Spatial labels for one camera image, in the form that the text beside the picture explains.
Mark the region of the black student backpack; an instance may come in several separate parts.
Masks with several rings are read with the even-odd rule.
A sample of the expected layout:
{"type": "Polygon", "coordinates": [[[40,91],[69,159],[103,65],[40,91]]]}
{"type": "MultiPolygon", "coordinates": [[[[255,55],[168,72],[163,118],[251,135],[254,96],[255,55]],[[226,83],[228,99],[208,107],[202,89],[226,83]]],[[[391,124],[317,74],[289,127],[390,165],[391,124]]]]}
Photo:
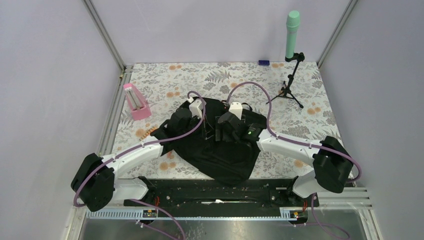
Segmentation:
{"type": "MultiPolygon", "coordinates": [[[[216,141],[217,119],[228,113],[229,107],[218,99],[205,98],[204,101],[205,119],[201,126],[189,136],[176,140],[168,152],[174,151],[200,172],[223,185],[238,185],[250,178],[260,150],[248,141],[216,141]]],[[[179,108],[189,109],[189,103],[186,101],[179,108]]],[[[264,115],[251,109],[243,109],[241,119],[248,124],[267,122],[264,115]]],[[[160,130],[158,138],[176,137],[171,136],[169,132],[169,120],[167,119],[158,128],[160,130]]]]}

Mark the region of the small orange notebook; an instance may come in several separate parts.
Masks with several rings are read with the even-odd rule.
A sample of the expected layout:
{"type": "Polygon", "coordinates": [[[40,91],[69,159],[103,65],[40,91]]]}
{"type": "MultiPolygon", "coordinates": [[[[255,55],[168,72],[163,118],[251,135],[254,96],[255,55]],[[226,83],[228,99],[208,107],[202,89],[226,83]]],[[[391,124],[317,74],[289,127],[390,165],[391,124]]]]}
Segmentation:
{"type": "Polygon", "coordinates": [[[146,130],[145,133],[143,134],[142,138],[146,138],[147,136],[149,136],[153,131],[155,131],[157,129],[157,127],[151,127],[150,129],[146,130]]]}

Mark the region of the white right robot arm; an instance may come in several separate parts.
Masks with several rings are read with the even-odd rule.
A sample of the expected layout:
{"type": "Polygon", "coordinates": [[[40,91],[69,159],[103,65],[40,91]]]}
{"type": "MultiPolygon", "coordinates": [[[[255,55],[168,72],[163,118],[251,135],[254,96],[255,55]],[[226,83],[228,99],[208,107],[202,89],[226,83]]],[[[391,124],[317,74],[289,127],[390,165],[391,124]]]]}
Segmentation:
{"type": "Polygon", "coordinates": [[[234,140],[251,142],[263,152],[299,159],[313,168],[295,177],[287,187],[286,198],[293,206],[301,205],[314,193],[340,194],[350,182],[354,161],[334,137],[317,141],[276,133],[268,122],[246,123],[231,112],[219,117],[217,125],[234,140]]]}

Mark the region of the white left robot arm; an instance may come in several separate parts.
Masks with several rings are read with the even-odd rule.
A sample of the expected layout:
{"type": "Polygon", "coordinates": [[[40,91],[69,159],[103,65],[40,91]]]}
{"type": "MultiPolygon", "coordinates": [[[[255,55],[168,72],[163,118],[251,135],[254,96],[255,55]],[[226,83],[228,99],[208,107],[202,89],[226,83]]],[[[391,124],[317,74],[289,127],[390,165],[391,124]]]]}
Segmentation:
{"type": "Polygon", "coordinates": [[[175,141],[194,133],[203,123],[205,115],[205,109],[189,110],[188,118],[197,117],[198,122],[182,135],[158,138],[160,130],[156,129],[138,145],[116,154],[102,157],[95,153],[87,155],[71,182],[71,188],[75,192],[73,205],[78,208],[87,207],[90,211],[96,212],[110,202],[135,200],[144,206],[152,204],[155,200],[154,190],[141,179],[122,179],[121,176],[142,162],[165,155],[175,141]]]}

